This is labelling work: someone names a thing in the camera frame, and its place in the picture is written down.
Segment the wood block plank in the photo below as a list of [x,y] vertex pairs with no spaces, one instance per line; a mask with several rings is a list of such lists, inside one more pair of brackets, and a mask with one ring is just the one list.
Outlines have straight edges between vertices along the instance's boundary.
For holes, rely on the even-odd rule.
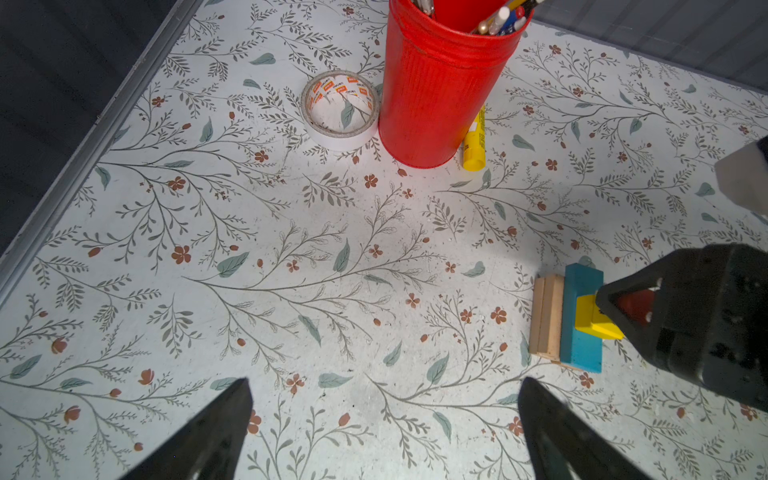
[[544,301],[544,290],[545,290],[545,279],[542,277],[539,277],[534,282],[532,315],[531,315],[531,326],[530,326],[530,337],[529,337],[529,352],[532,355],[537,355],[537,356],[541,355],[539,342],[540,342],[541,320],[542,320],[542,310],[543,310],[543,301]]
[[550,275],[544,279],[539,350],[544,358],[559,362],[562,335],[564,277]]

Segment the red cube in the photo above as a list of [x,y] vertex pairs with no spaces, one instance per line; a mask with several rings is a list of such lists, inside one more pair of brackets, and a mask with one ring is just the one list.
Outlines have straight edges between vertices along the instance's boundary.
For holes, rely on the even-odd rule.
[[621,295],[616,301],[619,310],[638,324],[648,324],[652,317],[655,292],[649,289]]

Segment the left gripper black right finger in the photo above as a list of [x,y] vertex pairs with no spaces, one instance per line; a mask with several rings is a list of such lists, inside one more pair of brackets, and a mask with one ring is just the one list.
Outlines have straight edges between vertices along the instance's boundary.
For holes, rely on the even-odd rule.
[[538,380],[524,379],[518,409],[537,479],[648,477]]

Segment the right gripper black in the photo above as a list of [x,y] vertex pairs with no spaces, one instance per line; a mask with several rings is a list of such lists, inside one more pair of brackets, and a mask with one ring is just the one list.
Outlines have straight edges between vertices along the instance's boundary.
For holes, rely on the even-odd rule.
[[766,252],[737,244],[677,250],[600,287],[596,306],[658,368],[766,410]]

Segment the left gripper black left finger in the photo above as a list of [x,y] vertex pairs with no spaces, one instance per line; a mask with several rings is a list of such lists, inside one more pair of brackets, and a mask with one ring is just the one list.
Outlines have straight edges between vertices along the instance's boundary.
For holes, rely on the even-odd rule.
[[252,406],[248,380],[235,380],[124,477],[232,479],[247,434]]

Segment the teal block plank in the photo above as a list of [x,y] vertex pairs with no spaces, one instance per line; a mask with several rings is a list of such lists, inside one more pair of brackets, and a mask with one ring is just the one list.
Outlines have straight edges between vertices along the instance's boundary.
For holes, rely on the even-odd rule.
[[587,303],[603,285],[600,270],[579,263],[565,269],[562,301],[560,362],[586,372],[602,372],[602,340],[578,329],[591,319],[594,300]]

